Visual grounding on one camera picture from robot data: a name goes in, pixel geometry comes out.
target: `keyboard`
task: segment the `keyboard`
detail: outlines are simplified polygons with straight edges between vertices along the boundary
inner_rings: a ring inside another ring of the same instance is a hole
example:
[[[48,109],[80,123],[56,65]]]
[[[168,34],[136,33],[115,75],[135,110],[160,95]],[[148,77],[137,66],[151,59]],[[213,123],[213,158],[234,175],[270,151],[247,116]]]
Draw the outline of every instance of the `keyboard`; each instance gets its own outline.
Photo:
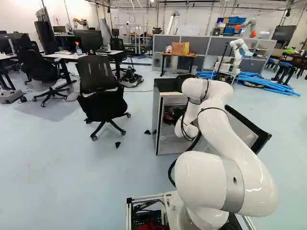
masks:
[[[105,52],[110,53],[107,49],[96,49],[95,52],[97,52],[97,53],[105,53]]]

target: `red object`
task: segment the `red object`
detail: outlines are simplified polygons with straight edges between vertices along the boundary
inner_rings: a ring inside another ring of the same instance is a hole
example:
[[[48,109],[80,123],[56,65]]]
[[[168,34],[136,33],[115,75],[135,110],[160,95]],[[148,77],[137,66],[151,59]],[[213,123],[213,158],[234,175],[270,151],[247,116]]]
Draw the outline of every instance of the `red object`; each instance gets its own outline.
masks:
[[[154,226],[154,223],[150,222],[148,224],[142,225],[137,228],[137,230],[156,230],[156,229],[164,230],[164,227]]]

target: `white desk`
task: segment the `white desk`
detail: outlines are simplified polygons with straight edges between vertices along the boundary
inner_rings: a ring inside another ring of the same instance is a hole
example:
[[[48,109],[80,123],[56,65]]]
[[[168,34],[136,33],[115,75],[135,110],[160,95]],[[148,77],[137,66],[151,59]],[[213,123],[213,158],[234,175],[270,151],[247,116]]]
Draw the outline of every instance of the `white desk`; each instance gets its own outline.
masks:
[[[113,55],[116,55],[116,54],[119,54],[119,53],[122,53],[123,51],[122,50],[111,50],[110,51],[111,53],[107,54],[107,53],[99,53],[97,52],[96,54],[97,55],[103,55],[103,56],[113,56]],[[77,60],[78,58],[81,58],[81,57],[84,57],[86,56],[86,54],[82,54],[81,56],[78,56],[76,53],[74,54],[48,54],[48,55],[44,55],[44,58],[62,58],[62,59],[65,59],[65,60]]]
[[[17,57],[16,55],[6,55],[6,54],[0,54],[0,60],[8,60],[11,58]]]
[[[122,50],[110,50],[110,53],[99,53],[97,52],[97,55],[102,55],[102,56],[111,56],[114,60],[115,60],[115,66],[116,66],[116,75],[120,76],[120,63],[122,61],[122,57],[118,56],[117,54],[123,53],[124,51]],[[65,64],[65,61],[70,61],[70,62],[78,62],[78,58],[84,57],[87,54],[83,54],[81,56],[78,56],[76,53],[74,54],[48,54],[48,55],[44,55],[44,58],[51,58],[51,59],[56,59],[56,58],[61,58],[61,66],[62,69],[65,72],[65,78],[67,80],[67,82],[71,82],[69,79],[69,73]]]

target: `mesh chair back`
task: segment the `mesh chair back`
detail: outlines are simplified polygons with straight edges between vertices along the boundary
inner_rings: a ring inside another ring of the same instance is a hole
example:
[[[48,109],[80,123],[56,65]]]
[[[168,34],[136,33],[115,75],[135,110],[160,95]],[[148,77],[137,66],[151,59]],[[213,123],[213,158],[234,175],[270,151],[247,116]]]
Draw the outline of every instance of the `mesh chair back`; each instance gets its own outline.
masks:
[[[105,91],[118,86],[107,56],[88,55],[81,57],[78,59],[77,68],[81,93]]]
[[[49,82],[59,78],[58,69],[39,53],[36,42],[20,39],[15,46],[22,70],[36,81]]]
[[[123,39],[120,38],[112,38],[111,39],[111,49],[112,50],[122,50],[125,51],[125,46],[124,46],[124,41]],[[121,60],[126,60],[127,59],[127,54],[126,52],[122,52],[118,54],[118,57],[121,58]]]

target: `chair base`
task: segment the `chair base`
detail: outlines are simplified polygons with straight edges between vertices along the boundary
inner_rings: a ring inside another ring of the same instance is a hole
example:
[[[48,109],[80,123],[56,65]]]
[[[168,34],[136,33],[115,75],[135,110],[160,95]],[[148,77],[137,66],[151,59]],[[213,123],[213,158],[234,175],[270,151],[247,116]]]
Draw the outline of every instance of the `chair base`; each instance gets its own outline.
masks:
[[[71,91],[70,88],[65,88],[65,89],[53,89],[51,87],[49,87],[49,91],[45,92],[45,93],[42,93],[40,95],[37,95],[37,96],[34,96],[32,101],[36,102],[37,101],[37,98],[39,97],[44,97],[44,96],[47,96],[43,102],[41,103],[41,107],[46,107],[46,102],[51,98],[51,96],[60,96],[60,97],[63,97],[64,99],[67,98],[67,95],[64,95],[60,92],[64,92],[64,91],[67,91],[68,93]]]
[[[127,118],[130,118],[131,117],[131,114],[130,113],[124,113],[122,116],[127,116]],[[90,124],[92,123],[92,121],[88,118],[85,119],[85,122],[87,124]],[[118,131],[120,131],[120,133],[124,136],[126,134],[126,131],[124,129],[122,129],[121,127],[119,127],[113,120],[109,120],[109,121],[102,121],[99,126],[97,127],[97,129],[90,135],[92,141],[96,141],[98,140],[98,137],[97,137],[97,133],[101,130],[101,128],[104,126],[105,123],[110,123],[114,128],[116,128]]]

